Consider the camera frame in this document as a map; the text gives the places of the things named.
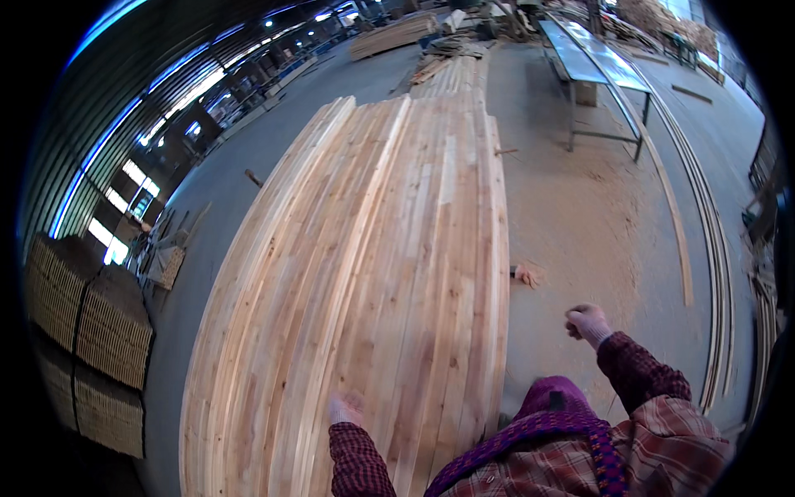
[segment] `person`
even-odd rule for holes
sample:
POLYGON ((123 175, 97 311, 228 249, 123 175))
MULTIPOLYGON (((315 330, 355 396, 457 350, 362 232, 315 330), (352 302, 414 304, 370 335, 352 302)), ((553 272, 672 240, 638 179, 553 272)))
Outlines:
MULTIPOLYGON (((596 305, 577 305, 566 318, 568 334, 596 351, 630 419, 610 427, 567 378, 539 379, 513 421, 447 464, 425 497, 703 495, 716 481, 733 448, 696 411, 684 375, 613 332, 596 305)), ((331 396, 332 494, 394 496, 362 407, 357 394, 331 396)))

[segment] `gloved hand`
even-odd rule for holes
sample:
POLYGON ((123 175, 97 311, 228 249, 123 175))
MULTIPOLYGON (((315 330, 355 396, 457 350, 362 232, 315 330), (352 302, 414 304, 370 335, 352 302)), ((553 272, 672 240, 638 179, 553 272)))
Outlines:
POLYGON ((566 319, 568 335, 577 340, 584 338, 595 351, 613 334, 613 330, 607 325, 604 311, 596 304, 575 305, 566 311, 566 319))
POLYGON ((332 424, 353 423, 361 426, 364 411, 364 399, 355 392, 332 392, 328 399, 328 417, 332 424))

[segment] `red plaid shirt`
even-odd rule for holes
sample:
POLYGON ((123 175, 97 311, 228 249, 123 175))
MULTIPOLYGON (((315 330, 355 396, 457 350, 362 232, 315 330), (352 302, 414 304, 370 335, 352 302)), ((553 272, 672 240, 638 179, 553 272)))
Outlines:
MULTIPOLYGON (((611 430, 626 461, 631 495, 703 495, 729 461, 732 448, 693 408, 690 385, 624 333, 614 333, 597 356, 630 419, 611 430)), ((386 465, 367 432, 351 423, 329 429, 335 497, 393 497, 386 465)), ((474 495, 599 495, 584 435, 518 444, 444 493, 474 495)))

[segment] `purple scarf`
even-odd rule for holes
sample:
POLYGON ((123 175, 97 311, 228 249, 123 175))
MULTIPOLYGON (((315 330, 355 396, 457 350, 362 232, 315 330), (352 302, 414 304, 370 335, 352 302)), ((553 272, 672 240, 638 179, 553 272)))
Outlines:
POLYGON ((540 379, 528 390, 510 425, 442 468, 425 491, 425 497, 438 497, 519 441, 563 433, 588 435, 602 496, 626 495, 623 461, 608 430, 610 424, 596 417, 583 392, 571 380, 564 376, 540 379))

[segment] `metal roof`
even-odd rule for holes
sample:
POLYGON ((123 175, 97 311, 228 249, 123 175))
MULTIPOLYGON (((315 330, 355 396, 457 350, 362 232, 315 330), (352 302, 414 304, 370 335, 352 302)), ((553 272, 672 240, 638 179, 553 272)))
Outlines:
POLYGON ((183 99, 197 78, 220 68, 217 60, 229 64, 269 33, 311 20, 339 2, 132 3, 137 5, 83 47, 53 88, 23 186, 17 228, 23 257, 38 231, 63 237, 85 230, 138 137, 183 99), (264 26, 266 17, 273 20, 270 28, 264 26))

